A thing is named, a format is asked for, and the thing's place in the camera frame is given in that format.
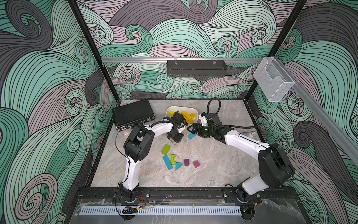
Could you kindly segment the yellow long block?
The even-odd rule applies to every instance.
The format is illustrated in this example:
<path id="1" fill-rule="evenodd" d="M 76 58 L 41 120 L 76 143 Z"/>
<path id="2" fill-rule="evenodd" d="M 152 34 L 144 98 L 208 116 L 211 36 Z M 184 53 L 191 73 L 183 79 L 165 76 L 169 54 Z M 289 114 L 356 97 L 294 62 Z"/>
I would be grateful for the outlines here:
<path id="1" fill-rule="evenodd" d="M 191 113 L 191 114 L 188 114 L 187 112 L 183 111 L 181 113 L 181 115 L 184 117 L 185 121 L 188 123 L 188 124 L 193 124 L 195 123 L 195 114 L 194 113 Z"/>

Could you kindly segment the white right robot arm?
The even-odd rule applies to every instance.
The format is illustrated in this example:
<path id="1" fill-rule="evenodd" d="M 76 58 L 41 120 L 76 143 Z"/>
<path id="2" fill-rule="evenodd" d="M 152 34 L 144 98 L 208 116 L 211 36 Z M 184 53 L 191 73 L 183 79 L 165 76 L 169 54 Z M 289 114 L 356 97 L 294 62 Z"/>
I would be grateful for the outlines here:
<path id="1" fill-rule="evenodd" d="M 258 161 L 259 173 L 236 188 L 236 197 L 240 203 L 255 203 L 258 200 L 258 192 L 281 187 L 295 174 L 294 166 L 278 143 L 268 144 L 253 140 L 232 127 L 203 126 L 194 123 L 187 130 L 202 138 L 215 138 Z"/>

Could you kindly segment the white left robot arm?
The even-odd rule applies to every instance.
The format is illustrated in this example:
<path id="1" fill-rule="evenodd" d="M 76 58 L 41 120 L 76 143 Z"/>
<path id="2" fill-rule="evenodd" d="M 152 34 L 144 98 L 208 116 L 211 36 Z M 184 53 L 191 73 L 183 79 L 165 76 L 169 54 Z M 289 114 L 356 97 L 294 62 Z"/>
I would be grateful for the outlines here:
<path id="1" fill-rule="evenodd" d="M 119 183 L 119 191 L 125 201 L 133 202 L 137 198 L 141 162 L 148 156 L 154 138 L 166 134 L 169 139 L 179 143 L 187 126 L 184 116 L 178 111 L 173 116 L 165 117 L 151 125 L 133 126 L 124 142 L 123 156 L 127 159 L 127 164 L 124 179 Z"/>

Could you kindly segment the teal short block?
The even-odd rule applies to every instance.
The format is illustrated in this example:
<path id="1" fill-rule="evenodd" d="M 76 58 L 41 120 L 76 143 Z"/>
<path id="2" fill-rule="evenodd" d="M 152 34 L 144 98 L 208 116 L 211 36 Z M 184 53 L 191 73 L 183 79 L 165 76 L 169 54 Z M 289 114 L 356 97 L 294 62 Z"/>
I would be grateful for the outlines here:
<path id="1" fill-rule="evenodd" d="M 189 138 L 190 140 L 192 140 L 195 136 L 196 136 L 196 134 L 191 133 L 191 134 L 189 134 L 188 138 Z"/>

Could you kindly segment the green rectangular block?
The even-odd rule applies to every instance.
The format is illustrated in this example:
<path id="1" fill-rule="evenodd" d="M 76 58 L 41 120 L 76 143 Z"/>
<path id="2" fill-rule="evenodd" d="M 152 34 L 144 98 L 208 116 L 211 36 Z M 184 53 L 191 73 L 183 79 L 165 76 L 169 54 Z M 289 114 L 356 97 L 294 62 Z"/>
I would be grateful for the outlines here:
<path id="1" fill-rule="evenodd" d="M 167 155 L 170 149 L 171 149 L 170 145 L 165 145 L 164 149 L 162 150 L 162 154 Z"/>

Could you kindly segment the white plastic tub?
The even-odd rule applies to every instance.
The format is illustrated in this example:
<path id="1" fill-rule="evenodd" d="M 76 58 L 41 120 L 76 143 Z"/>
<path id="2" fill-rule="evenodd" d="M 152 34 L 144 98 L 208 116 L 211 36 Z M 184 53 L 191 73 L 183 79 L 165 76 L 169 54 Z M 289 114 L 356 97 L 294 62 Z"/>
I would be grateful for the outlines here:
<path id="1" fill-rule="evenodd" d="M 188 114 L 191 114 L 191 113 L 194 113 L 195 114 L 195 123 L 196 122 L 198 122 L 198 111 L 196 110 L 196 109 L 194 109 L 194 108 L 191 108 L 191 107 L 183 107 L 183 106 L 170 106 L 168 109 L 167 109 L 167 111 L 166 111 L 166 117 L 170 117 L 170 115 L 169 115 L 169 113 L 171 112 L 171 111 L 173 111 L 174 113 L 175 112 L 179 112 L 180 114 L 183 112 L 183 111 L 185 111 L 185 112 L 187 112 Z"/>

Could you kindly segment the light green arch block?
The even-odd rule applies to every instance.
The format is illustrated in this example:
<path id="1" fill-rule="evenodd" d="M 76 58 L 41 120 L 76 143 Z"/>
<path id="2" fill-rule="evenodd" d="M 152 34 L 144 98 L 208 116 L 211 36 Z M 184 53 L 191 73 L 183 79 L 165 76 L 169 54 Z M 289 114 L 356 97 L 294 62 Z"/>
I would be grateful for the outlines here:
<path id="1" fill-rule="evenodd" d="M 176 161 L 175 161 L 176 155 L 171 155 L 171 164 L 172 165 L 176 165 Z"/>

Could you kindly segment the purple cube block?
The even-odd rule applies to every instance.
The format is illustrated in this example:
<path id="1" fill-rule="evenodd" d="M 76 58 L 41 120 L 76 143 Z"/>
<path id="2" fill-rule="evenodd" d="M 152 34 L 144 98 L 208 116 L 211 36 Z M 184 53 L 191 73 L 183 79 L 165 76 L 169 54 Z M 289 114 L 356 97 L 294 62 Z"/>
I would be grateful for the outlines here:
<path id="1" fill-rule="evenodd" d="M 184 165 L 185 165 L 185 166 L 189 166 L 189 165 L 190 165 L 189 159 L 185 159 L 185 160 L 184 160 Z"/>

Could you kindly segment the teal triangle block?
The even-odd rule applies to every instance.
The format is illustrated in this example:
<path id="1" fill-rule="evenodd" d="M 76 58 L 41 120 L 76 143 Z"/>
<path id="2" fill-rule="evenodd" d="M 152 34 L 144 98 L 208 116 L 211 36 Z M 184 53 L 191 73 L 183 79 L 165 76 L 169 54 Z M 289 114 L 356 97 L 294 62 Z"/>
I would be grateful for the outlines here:
<path id="1" fill-rule="evenodd" d="M 180 162 L 176 162 L 175 164 L 175 170 L 178 170 L 180 167 L 182 167 L 184 164 Z"/>

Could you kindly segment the teal long block at left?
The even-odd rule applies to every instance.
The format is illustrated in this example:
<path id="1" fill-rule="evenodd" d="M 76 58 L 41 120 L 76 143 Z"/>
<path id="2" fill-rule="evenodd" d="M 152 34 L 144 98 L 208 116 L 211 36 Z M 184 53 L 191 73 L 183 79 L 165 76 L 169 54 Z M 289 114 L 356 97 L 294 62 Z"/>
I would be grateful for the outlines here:
<path id="1" fill-rule="evenodd" d="M 173 169 L 173 165 L 172 165 L 170 159 L 168 158 L 168 156 L 165 155 L 165 156 L 163 157 L 163 160 L 164 160 L 164 162 L 165 162 L 165 165 L 166 165 L 167 169 L 168 169 L 168 170 L 172 170 L 172 169 Z"/>

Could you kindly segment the magenta cube block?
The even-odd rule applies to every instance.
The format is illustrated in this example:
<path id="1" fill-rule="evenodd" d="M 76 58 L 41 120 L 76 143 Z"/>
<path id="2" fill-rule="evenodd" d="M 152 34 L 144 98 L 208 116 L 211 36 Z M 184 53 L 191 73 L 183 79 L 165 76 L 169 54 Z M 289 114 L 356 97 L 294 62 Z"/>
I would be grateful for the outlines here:
<path id="1" fill-rule="evenodd" d="M 195 168 L 198 168 L 200 166 L 200 163 L 199 163 L 199 161 L 194 161 L 193 165 Z"/>

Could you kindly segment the black aluminium carrying case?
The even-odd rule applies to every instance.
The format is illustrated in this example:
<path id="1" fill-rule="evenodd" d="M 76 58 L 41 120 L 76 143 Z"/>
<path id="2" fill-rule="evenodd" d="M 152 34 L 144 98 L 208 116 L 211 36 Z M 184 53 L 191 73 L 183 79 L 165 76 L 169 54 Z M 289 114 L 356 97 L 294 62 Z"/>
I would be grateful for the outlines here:
<path id="1" fill-rule="evenodd" d="M 112 110 L 117 131 L 123 131 L 136 124 L 144 124 L 155 119 L 155 114 L 148 100 L 116 106 Z"/>

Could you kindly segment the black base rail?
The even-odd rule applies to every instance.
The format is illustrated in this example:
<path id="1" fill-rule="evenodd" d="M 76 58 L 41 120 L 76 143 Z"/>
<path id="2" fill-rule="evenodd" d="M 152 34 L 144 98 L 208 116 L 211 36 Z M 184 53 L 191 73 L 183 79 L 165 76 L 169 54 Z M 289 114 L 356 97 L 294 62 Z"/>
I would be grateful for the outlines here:
<path id="1" fill-rule="evenodd" d="M 105 198 L 114 203 L 125 203 L 125 194 L 117 187 L 80 187 L 75 198 Z M 160 203 L 175 199 L 218 199 L 236 205 L 261 203 L 264 199 L 298 199 L 293 187 L 266 189 L 252 196 L 239 194 L 236 187 L 139 187 L 134 191 L 133 198 L 142 203 Z"/>

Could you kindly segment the black wall-mounted tray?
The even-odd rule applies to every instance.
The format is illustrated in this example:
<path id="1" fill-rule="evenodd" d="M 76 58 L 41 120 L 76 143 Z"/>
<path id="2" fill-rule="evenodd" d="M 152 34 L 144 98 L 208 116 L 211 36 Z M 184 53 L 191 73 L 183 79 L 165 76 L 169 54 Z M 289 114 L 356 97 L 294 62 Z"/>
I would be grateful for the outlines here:
<path id="1" fill-rule="evenodd" d="M 227 66 L 224 60 L 168 60 L 168 77 L 193 77 L 199 80 L 209 77 L 225 77 Z"/>

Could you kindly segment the clear acrylic wall holder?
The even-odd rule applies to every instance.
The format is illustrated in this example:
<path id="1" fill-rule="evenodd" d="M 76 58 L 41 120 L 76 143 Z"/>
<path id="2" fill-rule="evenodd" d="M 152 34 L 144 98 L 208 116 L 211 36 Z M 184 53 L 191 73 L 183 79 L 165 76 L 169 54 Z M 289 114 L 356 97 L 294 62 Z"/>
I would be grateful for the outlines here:
<path id="1" fill-rule="evenodd" d="M 279 102 L 295 84 L 282 61 L 275 57 L 264 57 L 254 78 L 269 102 Z"/>

